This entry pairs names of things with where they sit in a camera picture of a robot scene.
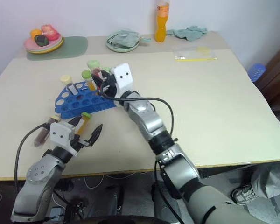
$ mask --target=test tube cap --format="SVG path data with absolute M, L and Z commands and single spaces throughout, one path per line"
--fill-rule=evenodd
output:
M 88 68 L 99 68 L 100 67 L 100 63 L 98 60 L 89 60 L 87 62 L 87 66 Z
M 109 67 L 103 67 L 102 70 L 104 70 L 104 71 L 110 73 L 110 68 L 109 68 Z
M 81 115 L 84 115 L 84 116 L 88 117 L 89 119 L 91 119 L 91 114 L 90 113 L 82 112 Z
M 58 122 L 61 120 L 61 118 L 58 115 L 52 115 L 51 118 L 58 120 Z
M 82 71 L 81 74 L 82 74 L 82 77 L 85 79 L 91 78 L 91 73 L 89 70 L 84 70 L 84 71 Z
M 60 77 L 60 81 L 61 81 L 63 84 L 65 84 L 65 85 L 67 85 L 67 84 L 69 84 L 69 83 L 72 83 L 71 77 L 70 77 L 69 75 L 63 75 L 63 76 L 61 76 L 61 77 Z

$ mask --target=white table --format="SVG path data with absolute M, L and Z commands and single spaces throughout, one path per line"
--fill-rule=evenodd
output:
M 54 102 L 63 88 L 59 77 L 82 81 L 89 59 L 102 66 L 129 63 L 134 88 L 144 97 L 166 100 L 175 113 L 174 138 L 199 167 L 280 161 L 280 123 L 264 97 L 247 76 L 223 39 L 210 32 L 199 40 L 214 49 L 217 60 L 177 62 L 171 48 L 186 41 L 169 37 L 130 53 L 111 52 L 105 38 L 89 38 L 85 55 L 68 59 L 29 61 L 24 52 L 12 60 L 0 76 L 0 180 L 12 180 L 14 158 L 24 135 L 54 114 Z M 167 128 L 170 113 L 154 102 Z M 100 123 L 103 130 L 93 147 L 83 148 L 64 170 L 78 176 L 114 171 L 150 170 L 154 154 L 123 108 L 93 113 L 82 138 Z M 25 142 L 19 177 L 38 161 L 46 149 L 33 146 L 36 134 Z

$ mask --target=test tube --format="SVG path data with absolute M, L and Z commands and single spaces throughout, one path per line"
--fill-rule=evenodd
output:
M 63 75 L 60 77 L 60 81 L 65 84 L 66 88 L 68 89 L 68 91 L 71 92 L 71 94 L 73 95 L 77 95 L 78 89 L 76 88 L 76 86 L 73 84 L 71 77 L 69 75 Z
M 76 134 L 78 135 L 81 135 L 83 133 L 86 123 L 91 119 L 90 113 L 82 112 L 81 115 L 82 117 L 76 126 Z
M 75 84 L 69 83 L 66 85 L 66 88 L 71 92 L 73 95 L 78 95 L 78 89 L 76 88 Z
M 98 60 L 89 60 L 87 62 L 87 66 L 93 75 L 98 76 L 100 79 L 104 80 Z
M 87 83 L 91 91 L 95 91 L 97 89 L 97 85 L 91 77 L 91 73 L 89 70 L 82 71 L 82 77 L 83 79 L 85 79 L 85 82 Z
M 58 123 L 59 121 L 60 121 L 60 117 L 53 115 L 50 117 L 50 119 L 47 121 L 47 123 L 52 124 L 52 123 Z M 49 133 L 50 133 L 50 131 L 47 128 L 43 127 L 41 129 L 41 132 L 39 132 L 38 136 L 34 140 L 34 146 L 39 147 L 39 146 L 43 145 L 46 142 L 47 138 L 49 137 Z

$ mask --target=green cap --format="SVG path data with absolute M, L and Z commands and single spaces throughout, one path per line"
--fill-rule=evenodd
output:
M 89 119 L 91 118 L 91 114 L 90 113 L 82 112 L 81 115 L 84 115 L 84 116 L 88 117 Z
M 99 61 L 98 60 L 89 60 L 87 62 L 87 66 L 88 68 L 99 68 L 100 64 L 99 64 Z
M 109 73 L 110 68 L 109 67 L 103 67 L 102 70 L 104 70 L 104 71 Z
M 89 70 L 84 70 L 84 71 L 82 71 L 81 74 L 82 74 L 82 77 L 85 79 L 91 78 L 91 73 Z

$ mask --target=black cable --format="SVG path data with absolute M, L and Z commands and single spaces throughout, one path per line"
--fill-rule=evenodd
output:
M 19 193 L 18 189 L 18 165 L 19 165 L 19 157 L 20 157 L 20 152 L 22 149 L 22 146 L 24 144 L 24 141 L 28 138 L 29 135 L 31 135 L 33 132 L 35 132 L 37 129 L 46 126 L 46 123 L 43 123 L 35 128 L 33 128 L 30 132 L 28 132 L 25 137 L 22 139 L 20 142 L 20 145 L 18 147 L 17 155 L 15 157 L 15 164 L 14 164 L 14 186 L 15 186 L 15 191 Z
M 85 219 L 85 216 L 84 216 L 84 213 L 83 213 L 83 211 L 81 210 L 81 214 L 82 214 L 82 216 L 83 216 L 83 219 Z
M 155 163 L 154 163 L 154 181 L 155 181 L 155 185 L 156 185 L 157 189 L 159 190 L 159 193 L 160 193 L 163 201 L 168 206 L 168 208 L 170 209 L 172 214 L 177 218 L 177 220 L 180 222 L 180 224 L 185 224 L 183 222 L 182 218 L 180 218 L 180 216 L 176 213 L 176 211 L 174 211 L 172 206 L 169 204 L 169 202 L 167 201 L 166 197 L 164 196 L 164 194 L 163 194 L 163 192 L 162 192 L 162 190 L 159 186 L 159 181 L 158 181 L 158 178 L 157 178 L 157 161 L 155 161 Z
M 62 198 L 56 190 L 53 190 L 53 193 L 61 200 L 63 201 L 64 203 L 66 203 L 66 205 L 71 205 L 71 203 L 69 203 L 65 198 Z
M 79 216 L 79 218 L 80 218 L 81 220 L 83 220 L 83 218 L 82 218 L 82 216 L 81 216 L 81 214 L 80 214 L 79 212 L 77 212 L 76 214 Z
M 105 83 L 103 83 L 101 85 L 101 95 L 106 98 L 106 99 L 109 99 L 109 100 L 113 100 L 113 101 L 138 101 L 138 100 L 155 100 L 155 101 L 160 101 L 162 103 L 164 103 L 168 109 L 170 110 L 170 114 L 171 114 L 171 128 L 170 128 L 170 135 L 172 135 L 173 133 L 173 127 L 174 127 L 174 116 L 173 116 L 173 111 L 172 111 L 172 108 L 171 106 L 169 105 L 169 103 L 167 103 L 165 100 L 163 99 L 160 99 L 160 98 L 155 98 L 155 97 L 139 97 L 139 98 L 123 98 L 123 99 L 120 99 L 120 98 L 113 98 L 113 97 L 109 97 L 107 96 L 104 92 L 103 92 L 103 88 L 105 87 Z
M 154 111 L 155 111 L 155 106 L 154 106 L 152 103 L 150 103 L 150 105 L 153 107 L 153 109 L 154 109 Z

